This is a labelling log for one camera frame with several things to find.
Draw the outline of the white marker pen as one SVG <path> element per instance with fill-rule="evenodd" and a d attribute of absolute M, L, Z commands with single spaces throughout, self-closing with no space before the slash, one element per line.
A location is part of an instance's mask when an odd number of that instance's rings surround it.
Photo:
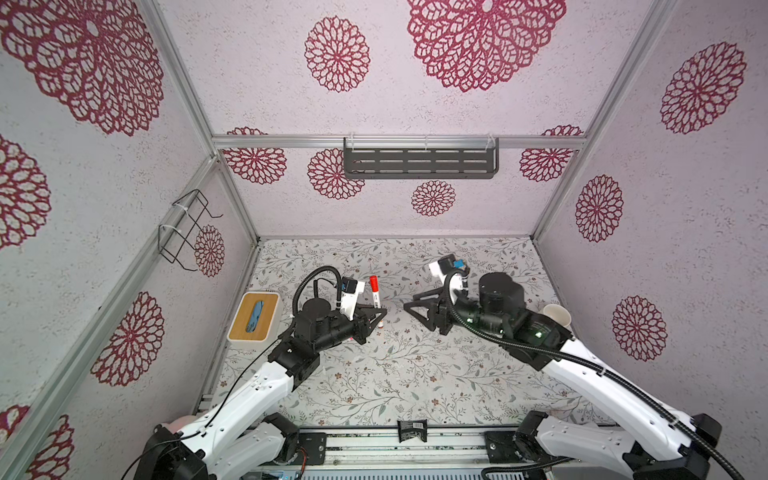
<path fill-rule="evenodd" d="M 380 297 L 379 280 L 376 275 L 369 277 L 369 283 L 372 291 L 373 305 L 375 308 L 381 308 L 382 302 Z"/>

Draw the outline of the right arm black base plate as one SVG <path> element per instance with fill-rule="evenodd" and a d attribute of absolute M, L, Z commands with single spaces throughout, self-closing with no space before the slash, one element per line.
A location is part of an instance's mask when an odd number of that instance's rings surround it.
<path fill-rule="evenodd" d="M 548 463 L 559 459 L 547 453 L 533 436 L 520 437 L 516 430 L 487 430 L 483 436 L 491 464 Z"/>

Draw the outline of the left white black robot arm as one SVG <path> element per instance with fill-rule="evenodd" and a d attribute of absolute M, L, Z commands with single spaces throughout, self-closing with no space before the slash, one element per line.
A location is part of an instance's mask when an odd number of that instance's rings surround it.
<path fill-rule="evenodd" d="M 239 479 L 267 463 L 305 462 L 299 427 L 275 406 L 317 369 L 321 351 L 348 339 L 365 344 L 386 314 L 361 305 L 346 315 L 324 299 L 306 301 L 249 380 L 176 432 L 156 426 L 129 472 L 137 479 Z"/>

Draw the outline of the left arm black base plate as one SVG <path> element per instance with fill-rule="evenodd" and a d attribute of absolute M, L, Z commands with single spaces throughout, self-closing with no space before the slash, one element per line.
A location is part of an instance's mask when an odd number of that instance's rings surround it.
<path fill-rule="evenodd" d="M 319 466 L 325 463 L 328 435 L 325 432 L 299 432 L 295 441 L 287 441 L 276 459 L 258 468 L 273 466 Z"/>

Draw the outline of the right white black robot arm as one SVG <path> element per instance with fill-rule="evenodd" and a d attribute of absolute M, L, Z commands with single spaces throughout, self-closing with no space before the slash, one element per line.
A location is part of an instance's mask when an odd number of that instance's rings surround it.
<path fill-rule="evenodd" d="M 483 275 L 477 298 L 463 271 L 438 277 L 442 286 L 415 295 L 406 312 L 442 335 L 466 328 L 578 392 L 618 425 L 571 424 L 531 411 L 513 433 L 513 460 L 535 470 L 579 460 L 629 479 L 704 479 L 712 461 L 723 461 L 717 421 L 674 410 L 610 369 L 567 328 L 528 309 L 523 287 L 509 275 Z"/>

